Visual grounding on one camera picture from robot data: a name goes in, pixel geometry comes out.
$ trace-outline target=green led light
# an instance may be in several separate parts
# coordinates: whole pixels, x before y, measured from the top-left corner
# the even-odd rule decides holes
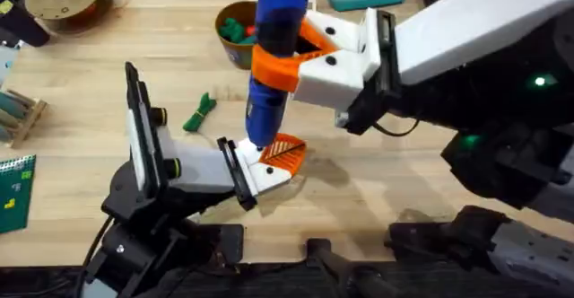
[[[478,144],[480,138],[481,136],[478,135],[464,136],[461,141],[462,146],[466,149],[472,149]]]
[[[526,88],[536,91],[546,89],[557,83],[558,80],[552,74],[536,74],[528,79]]]
[[[535,79],[535,85],[536,86],[544,86],[546,84],[546,79],[544,79],[544,77],[537,77]]]

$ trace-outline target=orange gripper mount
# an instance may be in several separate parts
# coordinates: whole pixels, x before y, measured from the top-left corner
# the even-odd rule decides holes
[[[315,31],[307,20],[301,23],[299,35],[317,47],[318,51],[279,58],[256,44],[253,47],[251,74],[264,85],[284,92],[295,92],[299,83],[299,66],[303,62],[337,51],[337,47]]]

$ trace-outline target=screw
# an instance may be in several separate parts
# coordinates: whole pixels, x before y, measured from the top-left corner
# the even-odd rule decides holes
[[[336,59],[335,57],[333,57],[333,56],[329,56],[329,57],[326,58],[326,62],[327,62],[329,65],[334,66],[334,65],[337,64],[337,59]]]

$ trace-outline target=cup of green objects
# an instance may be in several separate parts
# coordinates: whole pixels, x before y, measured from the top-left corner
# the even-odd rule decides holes
[[[215,19],[215,31],[231,62],[240,69],[251,69],[254,37],[245,33],[246,28],[255,25],[257,2],[237,2],[223,8]]]

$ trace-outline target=black clamp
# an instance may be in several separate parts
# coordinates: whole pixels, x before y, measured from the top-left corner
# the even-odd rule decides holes
[[[227,138],[221,137],[217,139],[217,145],[219,146],[220,150],[222,150],[223,157],[225,158],[227,167],[230,170],[230,175],[233,179],[233,184],[235,185],[235,195],[239,201],[239,204],[246,211],[251,210],[253,207],[255,207],[255,205],[257,205],[257,201],[253,195],[251,195],[249,185],[245,180],[245,175],[243,174],[241,166],[239,165],[239,160],[235,154],[235,143],[232,140],[228,141]]]

